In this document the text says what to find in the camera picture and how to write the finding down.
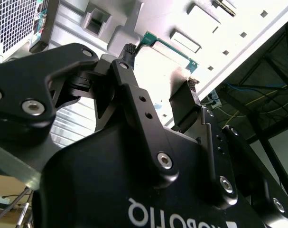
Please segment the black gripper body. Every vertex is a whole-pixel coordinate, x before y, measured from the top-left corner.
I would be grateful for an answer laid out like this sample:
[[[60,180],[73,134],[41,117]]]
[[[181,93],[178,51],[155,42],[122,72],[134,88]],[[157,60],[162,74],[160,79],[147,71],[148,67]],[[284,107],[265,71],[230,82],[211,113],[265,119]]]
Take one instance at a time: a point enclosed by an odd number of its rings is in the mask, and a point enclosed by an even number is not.
[[[228,209],[208,201],[200,145],[166,132],[179,167],[156,189],[135,133],[118,124],[57,152],[42,171],[32,207],[37,228],[261,228],[243,197]]]

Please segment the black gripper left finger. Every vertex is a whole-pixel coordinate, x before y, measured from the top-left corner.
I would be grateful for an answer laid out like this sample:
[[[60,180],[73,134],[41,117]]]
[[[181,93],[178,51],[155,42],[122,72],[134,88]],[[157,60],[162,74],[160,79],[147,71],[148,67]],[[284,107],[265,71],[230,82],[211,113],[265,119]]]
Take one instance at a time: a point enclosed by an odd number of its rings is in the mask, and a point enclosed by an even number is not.
[[[136,150],[136,162],[158,188],[174,182],[175,164],[151,99],[133,73],[135,47],[127,44],[120,56],[98,58],[88,47],[72,43],[0,64],[0,170],[38,188],[42,163],[26,163],[14,153],[46,152],[56,112],[81,97],[95,100],[97,132],[70,147],[100,151],[110,144],[115,127],[126,127]]]

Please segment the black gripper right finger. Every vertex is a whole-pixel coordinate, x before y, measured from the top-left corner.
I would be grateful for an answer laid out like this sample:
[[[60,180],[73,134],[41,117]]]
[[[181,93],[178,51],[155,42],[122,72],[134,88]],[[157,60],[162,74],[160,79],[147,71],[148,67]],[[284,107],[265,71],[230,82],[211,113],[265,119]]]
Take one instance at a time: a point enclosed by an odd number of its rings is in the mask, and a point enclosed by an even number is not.
[[[232,127],[220,128],[201,105],[196,81],[170,85],[174,129],[198,141],[209,190],[204,199],[239,228],[288,228],[288,196],[253,149]]]

